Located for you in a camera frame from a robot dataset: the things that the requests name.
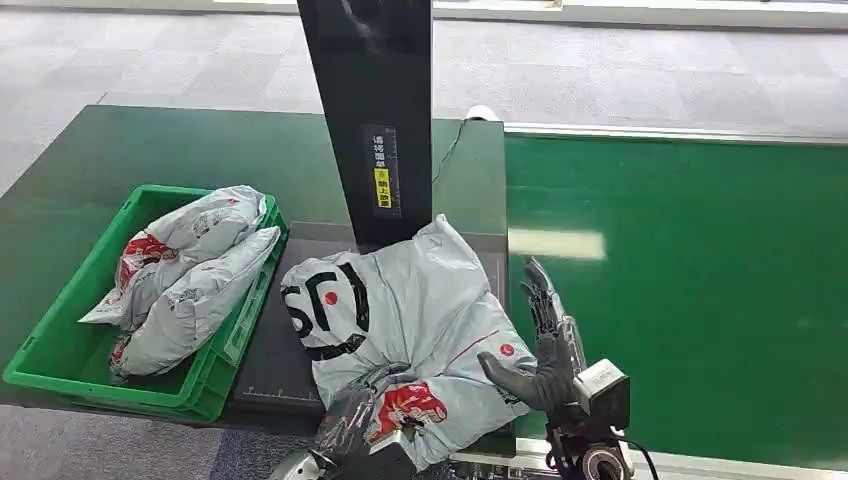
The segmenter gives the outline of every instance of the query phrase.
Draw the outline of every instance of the black vertical panel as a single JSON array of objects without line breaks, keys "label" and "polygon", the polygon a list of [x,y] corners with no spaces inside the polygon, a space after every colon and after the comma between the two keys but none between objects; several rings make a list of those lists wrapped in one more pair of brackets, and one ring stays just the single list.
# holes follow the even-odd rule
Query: black vertical panel
[{"label": "black vertical panel", "polygon": [[432,217],[431,0],[298,7],[356,242],[406,240]]}]

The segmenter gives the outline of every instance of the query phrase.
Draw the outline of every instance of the gray glove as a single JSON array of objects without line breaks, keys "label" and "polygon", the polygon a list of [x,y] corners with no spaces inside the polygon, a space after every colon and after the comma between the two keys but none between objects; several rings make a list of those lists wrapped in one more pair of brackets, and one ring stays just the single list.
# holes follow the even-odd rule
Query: gray glove
[{"label": "gray glove", "polygon": [[552,412],[576,402],[572,381],[586,369],[586,358],[577,322],[565,312],[547,272],[538,260],[528,257],[524,273],[527,283],[521,288],[536,324],[536,371],[509,370],[488,352],[477,355],[477,360],[492,383],[534,410]]}]

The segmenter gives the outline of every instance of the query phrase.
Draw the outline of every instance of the black glove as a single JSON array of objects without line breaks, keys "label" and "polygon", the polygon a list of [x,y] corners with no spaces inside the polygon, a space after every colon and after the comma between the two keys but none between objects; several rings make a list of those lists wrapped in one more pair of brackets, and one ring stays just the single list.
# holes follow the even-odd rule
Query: black glove
[{"label": "black glove", "polygon": [[320,468],[334,468],[368,455],[365,430],[380,395],[395,383],[413,380],[408,363],[377,367],[345,385],[327,409],[311,449]]},{"label": "black glove", "polygon": [[548,274],[533,257],[527,258],[524,272],[528,281],[521,287],[536,324],[536,371],[509,370],[488,352],[477,360],[492,383],[534,410],[553,412],[576,401],[572,380],[586,369],[586,358],[577,322],[565,313]]}]

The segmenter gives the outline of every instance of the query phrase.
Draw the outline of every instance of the white plastic bag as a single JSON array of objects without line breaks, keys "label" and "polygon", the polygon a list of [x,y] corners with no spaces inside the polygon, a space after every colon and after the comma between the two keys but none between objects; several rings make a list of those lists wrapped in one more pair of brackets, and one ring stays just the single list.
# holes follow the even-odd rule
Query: white plastic bag
[{"label": "white plastic bag", "polygon": [[165,373],[197,351],[221,326],[280,238],[259,230],[219,258],[188,271],[150,309],[147,321],[112,355],[118,377]]},{"label": "white plastic bag", "polygon": [[242,185],[215,190],[155,220],[127,243],[115,288],[79,321],[135,330],[153,302],[191,267],[253,233],[265,208],[265,196]]},{"label": "white plastic bag", "polygon": [[477,353],[513,367],[535,359],[477,255],[443,215],[368,255],[309,259],[285,275],[282,293],[325,406],[378,365],[412,365],[418,380],[382,395],[366,440],[418,424],[407,453],[419,470],[528,411],[489,382]]}]

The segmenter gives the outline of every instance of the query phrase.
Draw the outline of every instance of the yellow label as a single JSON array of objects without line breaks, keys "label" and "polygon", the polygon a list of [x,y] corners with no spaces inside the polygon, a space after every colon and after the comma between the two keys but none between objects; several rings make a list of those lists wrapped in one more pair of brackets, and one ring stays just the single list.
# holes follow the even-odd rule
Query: yellow label
[{"label": "yellow label", "polygon": [[377,206],[392,208],[392,190],[389,187],[389,169],[374,169],[374,186],[377,189]]}]

